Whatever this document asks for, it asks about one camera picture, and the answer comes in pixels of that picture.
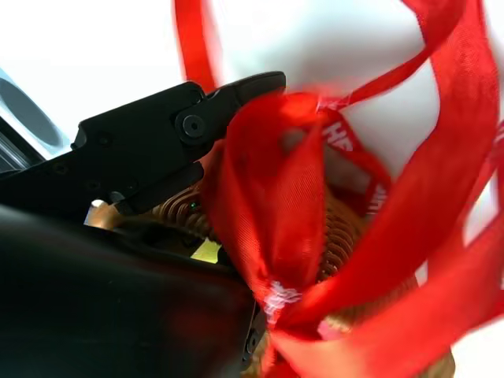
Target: screw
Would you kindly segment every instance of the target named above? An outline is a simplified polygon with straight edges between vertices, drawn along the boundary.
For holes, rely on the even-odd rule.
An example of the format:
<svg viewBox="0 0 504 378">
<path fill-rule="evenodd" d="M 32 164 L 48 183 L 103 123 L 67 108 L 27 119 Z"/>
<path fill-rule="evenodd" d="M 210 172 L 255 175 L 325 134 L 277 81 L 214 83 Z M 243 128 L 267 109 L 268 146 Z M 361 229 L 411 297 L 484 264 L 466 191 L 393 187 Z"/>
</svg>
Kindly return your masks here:
<svg viewBox="0 0 504 378">
<path fill-rule="evenodd" d="M 112 136 L 106 132 L 100 132 L 97 140 L 98 144 L 103 147 L 108 147 L 112 144 Z"/>
<path fill-rule="evenodd" d="M 250 354 L 253 354 L 258 344 L 259 344 L 259 334 L 257 331 L 253 330 L 246 345 L 246 351 Z"/>
<path fill-rule="evenodd" d="M 89 191 L 97 191 L 101 187 L 101 184 L 96 180 L 86 181 L 86 189 Z"/>
<path fill-rule="evenodd" d="M 136 183 L 136 180 L 129 180 L 126 184 L 126 189 L 129 191 L 134 191 L 137 186 L 138 184 Z"/>
<path fill-rule="evenodd" d="M 190 138 L 200 138 L 205 134 L 205 121 L 198 116 L 187 116 L 182 121 L 183 132 Z"/>
<path fill-rule="evenodd" d="M 196 105 L 198 102 L 202 100 L 202 96 L 198 91 L 191 91 L 189 97 L 193 105 Z"/>
<path fill-rule="evenodd" d="M 69 167 L 67 167 L 63 163 L 56 163 L 53 165 L 53 170 L 58 174 L 58 175 L 66 175 L 67 172 L 69 171 Z"/>
</svg>

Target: copper coil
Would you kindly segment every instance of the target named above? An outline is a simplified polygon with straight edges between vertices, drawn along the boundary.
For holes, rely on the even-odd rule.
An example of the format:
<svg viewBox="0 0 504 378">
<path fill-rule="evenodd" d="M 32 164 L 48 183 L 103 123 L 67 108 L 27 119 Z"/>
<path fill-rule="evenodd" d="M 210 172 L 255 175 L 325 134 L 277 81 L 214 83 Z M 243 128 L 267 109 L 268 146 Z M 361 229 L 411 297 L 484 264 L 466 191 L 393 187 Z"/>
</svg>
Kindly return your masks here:
<svg viewBox="0 0 504 378">
<path fill-rule="evenodd" d="M 159 206 L 154 207 L 149 214 L 158 222 L 169 227 L 175 227 L 202 239 L 219 242 L 215 232 L 210 227 L 208 217 L 203 212 L 199 201 L 198 187 L 189 187 L 174 195 Z"/>
<path fill-rule="evenodd" d="M 325 246 L 318 280 L 334 276 L 350 259 L 365 230 L 364 221 L 330 194 L 326 195 Z"/>
</svg>

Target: red ribbon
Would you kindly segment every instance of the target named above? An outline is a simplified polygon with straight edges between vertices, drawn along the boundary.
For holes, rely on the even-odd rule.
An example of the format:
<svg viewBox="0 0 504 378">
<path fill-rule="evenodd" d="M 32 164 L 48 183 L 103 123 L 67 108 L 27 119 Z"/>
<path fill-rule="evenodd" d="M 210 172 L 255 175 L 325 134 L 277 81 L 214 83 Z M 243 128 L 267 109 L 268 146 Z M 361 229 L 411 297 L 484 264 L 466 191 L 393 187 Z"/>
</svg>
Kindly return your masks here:
<svg viewBox="0 0 504 378">
<path fill-rule="evenodd" d="M 404 3 L 417 14 L 425 49 L 343 103 L 392 88 L 431 58 L 439 119 L 337 276 L 316 284 L 324 243 L 321 136 L 340 117 L 338 109 L 318 109 L 315 94 L 259 98 L 229 125 L 206 175 L 203 204 L 212 225 L 269 312 L 268 376 L 412 376 L 503 310 L 504 215 L 469 246 L 461 242 L 461 220 L 495 170 L 504 198 L 497 73 L 481 0 Z M 292 128 L 308 134 L 285 154 L 280 140 Z M 347 157 L 374 170 L 361 151 Z M 317 326 L 328 313 L 386 294 L 427 258 L 443 263 L 423 287 L 349 335 L 319 340 Z"/>
<path fill-rule="evenodd" d="M 216 88 L 206 43 L 205 24 L 209 22 L 203 0 L 175 0 L 173 2 L 176 33 L 188 80 L 198 83 L 206 93 Z"/>
<path fill-rule="evenodd" d="M 334 98 L 319 104 L 318 109 L 327 110 L 332 120 L 332 124 L 324 128 L 322 135 L 328 146 L 366 171 L 371 176 L 371 183 L 363 195 L 349 193 L 338 187 L 333 187 L 332 190 L 359 215 L 375 215 L 381 209 L 391 188 L 391 178 L 378 159 L 362 146 L 347 120 L 339 112 L 339 104 L 341 99 Z"/>
</svg>

